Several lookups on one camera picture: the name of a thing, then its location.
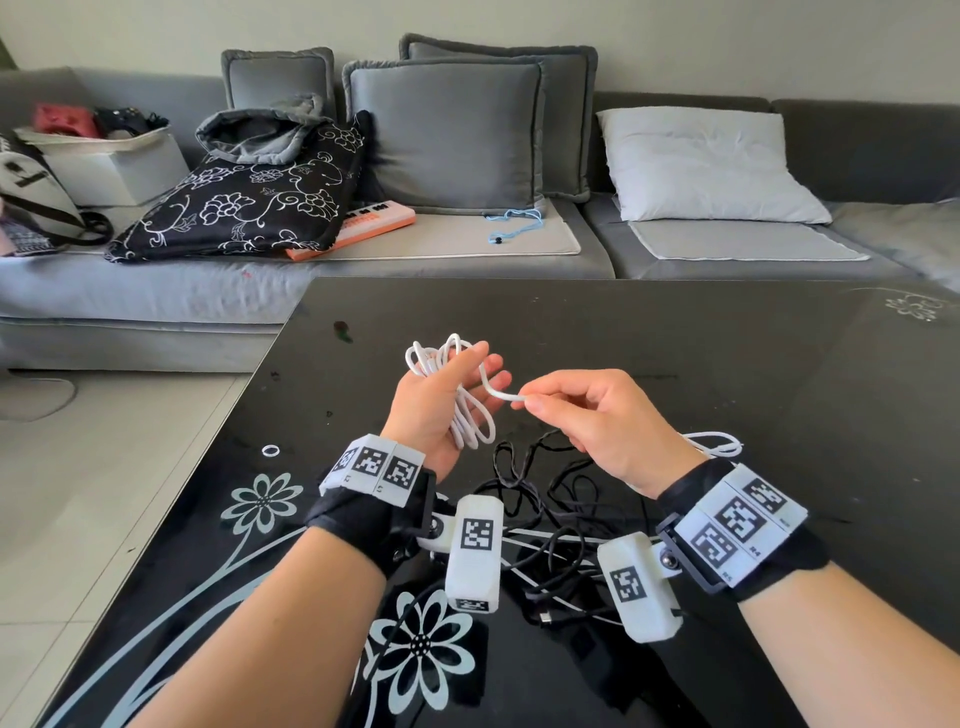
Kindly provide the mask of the person's right hand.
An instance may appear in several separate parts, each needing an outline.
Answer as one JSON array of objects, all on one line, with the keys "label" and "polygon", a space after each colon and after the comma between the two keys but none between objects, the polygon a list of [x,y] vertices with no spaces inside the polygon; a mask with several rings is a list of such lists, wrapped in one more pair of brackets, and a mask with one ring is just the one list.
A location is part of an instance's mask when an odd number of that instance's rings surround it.
[{"label": "person's right hand", "polygon": [[650,499],[709,459],[624,370],[556,370],[528,382],[519,394],[523,401],[512,409],[525,410],[527,395],[563,396],[595,409],[601,422],[594,431],[561,432],[601,470]]}]

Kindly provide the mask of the person's left hand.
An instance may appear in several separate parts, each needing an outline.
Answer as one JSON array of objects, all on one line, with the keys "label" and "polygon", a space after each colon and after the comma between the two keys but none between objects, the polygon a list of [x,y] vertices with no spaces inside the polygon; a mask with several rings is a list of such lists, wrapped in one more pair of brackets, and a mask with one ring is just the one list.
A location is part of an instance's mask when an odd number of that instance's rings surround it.
[{"label": "person's left hand", "polygon": [[[505,369],[503,357],[491,352],[486,357],[486,377],[497,391],[508,389],[513,379]],[[474,401],[467,402],[470,418],[484,435],[489,435],[486,418],[476,406],[495,415],[505,405],[504,400],[491,396],[482,380],[463,390],[474,397]],[[435,473],[438,483],[450,475],[462,453],[450,429],[458,413],[458,392],[449,390],[449,361],[426,377],[407,371],[397,385],[389,417],[380,433],[383,438],[423,453],[423,465]]]}]

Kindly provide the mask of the person's right forearm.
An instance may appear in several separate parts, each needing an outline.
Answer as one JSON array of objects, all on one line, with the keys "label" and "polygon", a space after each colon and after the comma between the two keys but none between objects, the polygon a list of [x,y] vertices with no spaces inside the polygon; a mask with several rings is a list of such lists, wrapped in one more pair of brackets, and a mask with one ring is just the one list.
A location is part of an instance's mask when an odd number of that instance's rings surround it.
[{"label": "person's right forearm", "polygon": [[739,609],[809,728],[960,728],[960,654],[838,565]]}]

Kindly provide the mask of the beige seat mat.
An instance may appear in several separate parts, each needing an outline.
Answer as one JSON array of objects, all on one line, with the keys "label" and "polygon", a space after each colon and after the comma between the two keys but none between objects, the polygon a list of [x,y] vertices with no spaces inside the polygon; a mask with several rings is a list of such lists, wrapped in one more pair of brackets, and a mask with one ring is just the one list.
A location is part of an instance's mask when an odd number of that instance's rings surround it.
[{"label": "beige seat mat", "polygon": [[656,220],[629,222],[643,247],[660,261],[860,262],[857,251],[809,224]]},{"label": "beige seat mat", "polygon": [[552,203],[500,215],[417,214],[414,224],[334,250],[316,261],[439,261],[571,257],[581,253]]}]

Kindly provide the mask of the white left wrist marker plate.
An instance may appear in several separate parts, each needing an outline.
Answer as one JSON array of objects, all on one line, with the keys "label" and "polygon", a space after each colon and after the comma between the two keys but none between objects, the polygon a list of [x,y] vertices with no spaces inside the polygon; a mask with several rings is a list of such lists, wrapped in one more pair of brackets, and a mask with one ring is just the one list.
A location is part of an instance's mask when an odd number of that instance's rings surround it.
[{"label": "white left wrist marker plate", "polygon": [[352,441],[320,481],[318,492],[342,488],[397,508],[408,504],[426,455],[374,434]]}]

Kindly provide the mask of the white wrist marker plate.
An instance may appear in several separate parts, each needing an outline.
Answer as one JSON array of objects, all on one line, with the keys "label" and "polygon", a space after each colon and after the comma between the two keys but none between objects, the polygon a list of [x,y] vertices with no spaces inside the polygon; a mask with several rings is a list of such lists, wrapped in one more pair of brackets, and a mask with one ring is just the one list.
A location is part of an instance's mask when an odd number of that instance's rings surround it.
[{"label": "white wrist marker plate", "polygon": [[807,508],[737,464],[666,530],[706,566],[703,588],[735,588],[755,572],[809,518]]},{"label": "white wrist marker plate", "polygon": [[397,508],[408,504],[426,455],[374,434],[352,441],[320,481],[318,492],[342,488]]}]

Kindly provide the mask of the white right wrist marker plate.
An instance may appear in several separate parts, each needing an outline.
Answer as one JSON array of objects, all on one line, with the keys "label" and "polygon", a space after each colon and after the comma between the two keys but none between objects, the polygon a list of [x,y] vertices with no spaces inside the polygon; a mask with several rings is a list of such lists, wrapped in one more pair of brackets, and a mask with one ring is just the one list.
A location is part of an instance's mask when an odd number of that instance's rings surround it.
[{"label": "white right wrist marker plate", "polygon": [[735,588],[755,572],[809,518],[807,508],[737,464],[666,530],[706,566],[703,588]]}]

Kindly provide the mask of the large grey cushion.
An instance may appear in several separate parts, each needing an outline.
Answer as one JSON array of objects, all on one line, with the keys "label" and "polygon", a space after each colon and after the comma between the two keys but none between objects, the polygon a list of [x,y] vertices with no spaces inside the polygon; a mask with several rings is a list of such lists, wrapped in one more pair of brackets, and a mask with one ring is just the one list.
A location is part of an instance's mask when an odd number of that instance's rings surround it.
[{"label": "large grey cushion", "polygon": [[590,199],[588,154],[598,52],[589,45],[500,47],[442,40],[408,32],[402,60],[531,58],[546,68],[543,119],[543,194],[583,203]]},{"label": "large grey cushion", "polygon": [[546,64],[527,57],[346,63],[346,116],[371,123],[357,198],[430,214],[541,209],[546,86]]}]

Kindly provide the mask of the white pillow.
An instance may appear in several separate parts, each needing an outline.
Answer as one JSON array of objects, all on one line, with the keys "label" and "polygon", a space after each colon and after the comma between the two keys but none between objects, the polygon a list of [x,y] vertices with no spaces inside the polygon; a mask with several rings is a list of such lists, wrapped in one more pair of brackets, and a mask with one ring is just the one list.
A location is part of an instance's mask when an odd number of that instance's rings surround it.
[{"label": "white pillow", "polygon": [[596,116],[625,222],[832,223],[788,169],[779,114],[653,105]]}]

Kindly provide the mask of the light grey sofa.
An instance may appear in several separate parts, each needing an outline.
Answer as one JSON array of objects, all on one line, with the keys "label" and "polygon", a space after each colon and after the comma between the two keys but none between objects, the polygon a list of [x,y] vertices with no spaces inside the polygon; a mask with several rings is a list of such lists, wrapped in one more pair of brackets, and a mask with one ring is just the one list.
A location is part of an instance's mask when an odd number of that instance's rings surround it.
[{"label": "light grey sofa", "polygon": [[[0,130],[25,125],[37,103],[156,112],[195,165],[202,158],[195,130],[227,107],[227,95],[222,79],[210,76],[0,71]],[[568,200],[554,209],[579,253],[116,264],[81,249],[0,258],[0,369],[252,373],[308,285],[326,276],[613,280],[613,262],[580,210]]]}]

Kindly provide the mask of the grey sofa throw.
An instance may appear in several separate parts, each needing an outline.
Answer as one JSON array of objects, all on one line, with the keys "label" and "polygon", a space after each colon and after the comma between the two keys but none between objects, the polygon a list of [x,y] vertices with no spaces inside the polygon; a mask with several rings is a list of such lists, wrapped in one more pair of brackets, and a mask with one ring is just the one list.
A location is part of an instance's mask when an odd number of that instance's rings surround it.
[{"label": "grey sofa throw", "polygon": [[908,204],[837,202],[831,228],[960,295],[960,198]]}]

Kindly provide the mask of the dark grey sofa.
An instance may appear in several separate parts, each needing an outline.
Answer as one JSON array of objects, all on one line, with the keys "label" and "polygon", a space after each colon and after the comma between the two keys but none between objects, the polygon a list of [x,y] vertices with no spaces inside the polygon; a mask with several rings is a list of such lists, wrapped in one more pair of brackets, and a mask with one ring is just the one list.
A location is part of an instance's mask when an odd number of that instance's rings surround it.
[{"label": "dark grey sofa", "polygon": [[[778,99],[598,91],[593,110],[676,106],[783,117],[791,174],[830,210],[837,203],[908,205],[960,198],[960,105]],[[879,281],[925,279],[841,235],[868,254],[860,262],[659,260],[620,220],[599,122],[592,122],[587,178],[591,198],[580,213],[605,248],[617,279],[634,281]]]}]

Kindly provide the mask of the white storage box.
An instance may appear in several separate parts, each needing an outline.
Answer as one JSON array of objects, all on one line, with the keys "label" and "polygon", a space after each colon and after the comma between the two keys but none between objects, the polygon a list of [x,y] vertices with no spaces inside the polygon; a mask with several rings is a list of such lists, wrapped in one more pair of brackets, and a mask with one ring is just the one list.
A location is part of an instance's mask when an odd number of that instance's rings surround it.
[{"label": "white storage box", "polygon": [[175,188],[190,173],[167,127],[117,139],[44,134],[28,127],[13,132],[40,152],[78,207],[139,206]]}]

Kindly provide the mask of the black game controller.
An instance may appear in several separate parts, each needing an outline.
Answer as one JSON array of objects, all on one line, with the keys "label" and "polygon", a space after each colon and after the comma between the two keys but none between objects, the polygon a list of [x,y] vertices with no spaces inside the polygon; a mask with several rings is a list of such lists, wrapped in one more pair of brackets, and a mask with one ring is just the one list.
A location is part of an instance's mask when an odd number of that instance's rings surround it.
[{"label": "black game controller", "polygon": [[135,107],[95,107],[93,120],[103,140],[128,140],[165,129],[169,120],[156,113],[144,114]]}]

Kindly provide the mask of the white and black bag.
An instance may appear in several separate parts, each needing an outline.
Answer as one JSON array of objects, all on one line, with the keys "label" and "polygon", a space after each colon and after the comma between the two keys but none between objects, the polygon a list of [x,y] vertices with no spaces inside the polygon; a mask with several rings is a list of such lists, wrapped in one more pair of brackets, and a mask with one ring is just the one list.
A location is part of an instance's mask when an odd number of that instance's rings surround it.
[{"label": "white and black bag", "polygon": [[113,238],[109,218],[79,210],[39,152],[0,131],[0,258],[98,247]]}]

